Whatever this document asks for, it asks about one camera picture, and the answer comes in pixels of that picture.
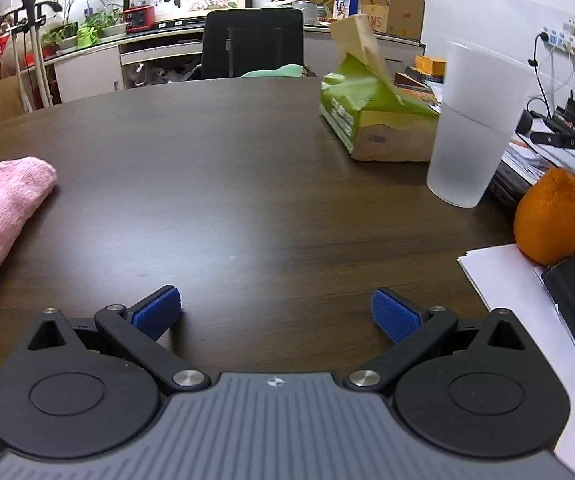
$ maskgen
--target translucent cup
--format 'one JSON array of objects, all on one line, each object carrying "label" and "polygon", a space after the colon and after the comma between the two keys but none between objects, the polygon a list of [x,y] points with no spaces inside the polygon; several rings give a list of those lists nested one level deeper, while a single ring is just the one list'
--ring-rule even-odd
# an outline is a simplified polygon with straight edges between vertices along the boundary
[{"label": "translucent cup", "polygon": [[476,206],[519,122],[534,74],[491,51],[453,44],[427,187],[446,202]]}]

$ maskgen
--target gray ribbed panel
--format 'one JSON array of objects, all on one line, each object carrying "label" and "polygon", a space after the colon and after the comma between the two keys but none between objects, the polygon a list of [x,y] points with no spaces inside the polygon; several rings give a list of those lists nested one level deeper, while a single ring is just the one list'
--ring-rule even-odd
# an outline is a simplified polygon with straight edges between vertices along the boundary
[{"label": "gray ribbed panel", "polygon": [[571,480],[551,454],[482,463],[425,446],[380,396],[339,387],[327,373],[223,374],[177,394],[141,438],[78,462],[6,453],[0,480]]}]

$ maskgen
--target wooden tabletop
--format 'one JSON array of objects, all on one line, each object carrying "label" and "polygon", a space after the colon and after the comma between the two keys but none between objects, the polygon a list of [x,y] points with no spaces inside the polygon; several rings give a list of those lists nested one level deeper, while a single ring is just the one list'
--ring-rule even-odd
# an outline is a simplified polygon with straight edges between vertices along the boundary
[{"label": "wooden tabletop", "polygon": [[345,376],[389,345],[370,316],[379,286],[485,315],[456,258],[513,240],[502,208],[442,202],[426,164],[351,160],[319,91],[314,78],[169,84],[0,124],[0,161],[58,171],[0,269],[0,367],[41,309],[90,316],[165,284],[185,316],[164,345],[213,379]]}]

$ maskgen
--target metal screw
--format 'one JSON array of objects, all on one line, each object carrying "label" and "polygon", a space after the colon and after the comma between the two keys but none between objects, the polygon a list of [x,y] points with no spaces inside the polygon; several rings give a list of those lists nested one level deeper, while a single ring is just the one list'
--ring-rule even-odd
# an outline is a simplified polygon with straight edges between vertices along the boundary
[{"label": "metal screw", "polygon": [[179,386],[199,386],[205,378],[205,375],[198,370],[179,370],[172,376],[172,381]]},{"label": "metal screw", "polygon": [[381,382],[381,376],[374,370],[356,370],[349,375],[349,382],[355,386],[376,386]]}]

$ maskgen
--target chair backrest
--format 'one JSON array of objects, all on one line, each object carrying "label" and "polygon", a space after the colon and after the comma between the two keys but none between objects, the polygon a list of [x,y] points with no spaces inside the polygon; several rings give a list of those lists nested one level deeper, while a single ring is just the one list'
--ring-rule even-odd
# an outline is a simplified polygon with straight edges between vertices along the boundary
[{"label": "chair backrest", "polygon": [[206,16],[201,77],[239,77],[251,70],[303,65],[299,9],[213,10]]}]

